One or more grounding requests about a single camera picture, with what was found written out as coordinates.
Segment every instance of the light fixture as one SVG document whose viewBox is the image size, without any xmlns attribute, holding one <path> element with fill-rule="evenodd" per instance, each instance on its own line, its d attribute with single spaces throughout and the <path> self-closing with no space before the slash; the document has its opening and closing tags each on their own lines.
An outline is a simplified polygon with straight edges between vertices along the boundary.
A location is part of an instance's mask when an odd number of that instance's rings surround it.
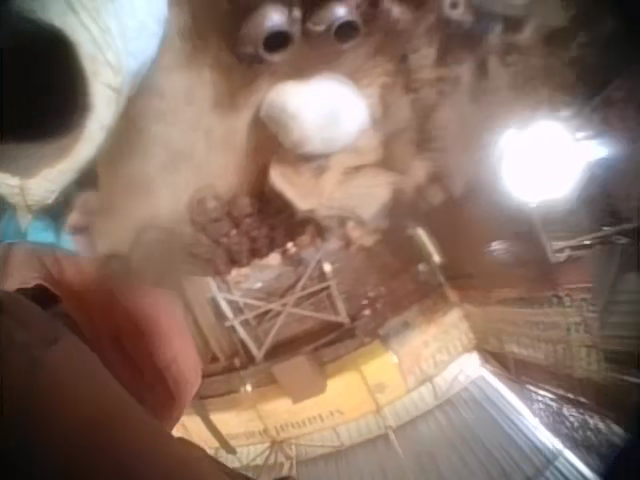
<svg viewBox="0 0 640 480">
<path fill-rule="evenodd" d="M 509 192 L 531 205 L 570 193 L 585 166 L 608 153 L 601 142 L 578 137 L 554 120 L 505 132 L 498 149 L 500 173 Z"/>
</svg>

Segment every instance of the banner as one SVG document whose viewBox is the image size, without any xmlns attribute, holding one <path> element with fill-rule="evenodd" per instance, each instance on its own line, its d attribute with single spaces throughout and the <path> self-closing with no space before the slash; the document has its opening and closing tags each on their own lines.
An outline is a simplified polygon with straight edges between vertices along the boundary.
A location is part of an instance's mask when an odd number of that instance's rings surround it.
<svg viewBox="0 0 640 480">
<path fill-rule="evenodd" d="M 294 404 L 278 385 L 204 401 L 217 428 L 234 446 L 306 435 L 373 413 L 407 393 L 395 356 L 374 342 L 325 367 L 322 395 Z M 205 448 L 217 442 L 202 420 L 188 412 L 174 434 Z"/>
<path fill-rule="evenodd" d="M 475 337 L 461 308 L 411 316 L 387 339 L 410 389 L 421 385 L 475 348 Z"/>
</svg>

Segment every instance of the stage light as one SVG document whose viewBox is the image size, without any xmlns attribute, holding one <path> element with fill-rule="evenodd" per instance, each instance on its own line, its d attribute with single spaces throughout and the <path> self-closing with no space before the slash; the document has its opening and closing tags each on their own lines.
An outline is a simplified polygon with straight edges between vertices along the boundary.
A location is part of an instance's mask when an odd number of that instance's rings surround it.
<svg viewBox="0 0 640 480">
<path fill-rule="evenodd" d="M 589 162 L 608 154 L 601 142 L 578 139 L 553 120 L 508 130 L 498 150 L 506 188 L 531 205 L 564 197 L 579 182 Z"/>
</svg>

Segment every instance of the person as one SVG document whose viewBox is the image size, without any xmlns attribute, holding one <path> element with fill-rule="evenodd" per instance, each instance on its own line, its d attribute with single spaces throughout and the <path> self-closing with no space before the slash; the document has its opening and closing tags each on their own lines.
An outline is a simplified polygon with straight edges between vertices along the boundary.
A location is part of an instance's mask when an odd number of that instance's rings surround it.
<svg viewBox="0 0 640 480">
<path fill-rule="evenodd" d="M 201 378 L 172 292 L 3 249 L 3 478 L 246 478 L 170 433 Z"/>
</svg>

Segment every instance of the sign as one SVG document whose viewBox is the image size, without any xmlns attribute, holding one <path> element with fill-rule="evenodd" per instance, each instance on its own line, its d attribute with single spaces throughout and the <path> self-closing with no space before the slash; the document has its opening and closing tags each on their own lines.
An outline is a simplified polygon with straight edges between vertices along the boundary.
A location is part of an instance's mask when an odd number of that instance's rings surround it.
<svg viewBox="0 0 640 480">
<path fill-rule="evenodd" d="M 204 402 L 210 418 L 234 446 L 285 440 L 322 431 L 373 413 L 407 393 L 394 355 L 374 342 L 325 367 L 322 395 L 293 403 L 278 385 Z M 202 420 L 189 412 L 174 434 L 205 448 L 217 442 Z"/>
</svg>

